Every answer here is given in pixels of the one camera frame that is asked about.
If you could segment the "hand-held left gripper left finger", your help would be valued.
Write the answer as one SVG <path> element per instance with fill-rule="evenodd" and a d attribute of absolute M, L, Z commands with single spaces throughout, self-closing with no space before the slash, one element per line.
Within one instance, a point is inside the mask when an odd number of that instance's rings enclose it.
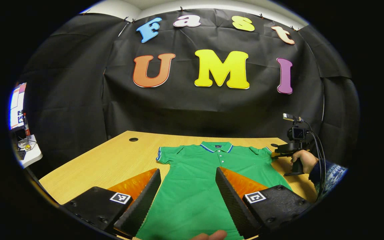
<path fill-rule="evenodd" d="M 63 207 L 111 235 L 133 238 L 141 228 L 161 184 L 153 168 L 108 189 L 91 187 Z"/>

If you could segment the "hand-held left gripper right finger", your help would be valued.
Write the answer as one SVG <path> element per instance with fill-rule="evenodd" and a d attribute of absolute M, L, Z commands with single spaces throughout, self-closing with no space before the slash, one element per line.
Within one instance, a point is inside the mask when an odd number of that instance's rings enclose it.
<path fill-rule="evenodd" d="M 266 187 L 239 173 L 218 167 L 215 182 L 239 234 L 263 239 L 289 225 L 311 202 L 279 184 Z"/>

